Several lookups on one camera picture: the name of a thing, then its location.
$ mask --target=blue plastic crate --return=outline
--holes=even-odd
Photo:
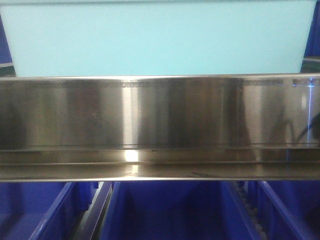
[[[318,192],[314,192],[313,189],[315,189],[314,186],[308,185],[306,181],[272,181],[270,184],[266,181],[249,181],[247,183],[249,203],[257,210],[258,221],[269,240],[319,239],[304,219],[310,213],[309,211],[313,211],[320,205],[320,201],[314,199],[316,196],[319,199],[319,188],[316,187]],[[319,212],[318,214],[313,212],[313,215],[312,224],[319,225]]]
[[[68,239],[81,212],[88,209],[96,185],[93,182],[1,183],[0,239]]]
[[[116,182],[101,240],[260,240],[226,181]]]
[[[11,55],[8,47],[8,42],[5,35],[5,30],[2,25],[2,20],[0,17],[0,64],[11,63]]]

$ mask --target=blue storage bin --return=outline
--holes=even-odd
[[[81,212],[81,191],[95,183],[33,182],[0,184],[1,240],[68,239]]]
[[[116,182],[101,240],[260,240],[227,181]]]
[[[2,20],[0,17],[0,66],[3,64],[11,63],[11,55],[5,35],[5,30],[2,25]]]
[[[249,203],[257,210],[258,221],[269,240],[319,239],[306,219],[312,214],[309,224],[319,226],[319,212],[314,211],[320,205],[319,188],[313,184],[306,181],[247,183]]]
[[[320,181],[269,181],[290,213],[320,239]]]

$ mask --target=light blue bin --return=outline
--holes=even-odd
[[[16,74],[300,71],[316,0],[0,0]]]

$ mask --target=bin divider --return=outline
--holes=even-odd
[[[259,181],[258,183],[259,183],[258,186],[261,189],[261,190],[258,190],[258,194],[260,194],[260,197],[258,197],[258,201],[261,200],[261,198],[264,199],[258,202],[258,218],[259,219],[261,219],[263,214],[262,212],[259,211],[259,209],[262,209],[262,205],[266,204],[266,197],[267,197],[268,200],[273,205],[272,209],[276,209],[279,212],[283,220],[287,223],[289,228],[298,237],[298,239],[316,240],[312,232],[308,230],[308,227],[303,222],[295,218],[294,215],[291,214],[291,212],[288,210],[285,204],[281,201],[281,199],[278,197],[278,195],[275,193],[275,191],[271,188],[271,186],[266,181]],[[269,234],[271,234],[271,236],[273,235],[273,229],[276,224],[274,220],[272,222],[273,222],[272,227],[269,231]]]
[[[45,231],[48,223],[56,216],[58,210],[63,206],[63,203],[67,196],[70,194],[73,186],[75,185],[74,182],[67,182],[59,195],[56,197],[48,211],[45,213],[41,221],[39,222],[38,226],[35,228],[34,232],[30,236],[29,240],[38,240],[41,234]]]

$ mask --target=reflective metal surface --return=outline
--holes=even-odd
[[[1,181],[317,179],[320,74],[4,78],[0,136]]]

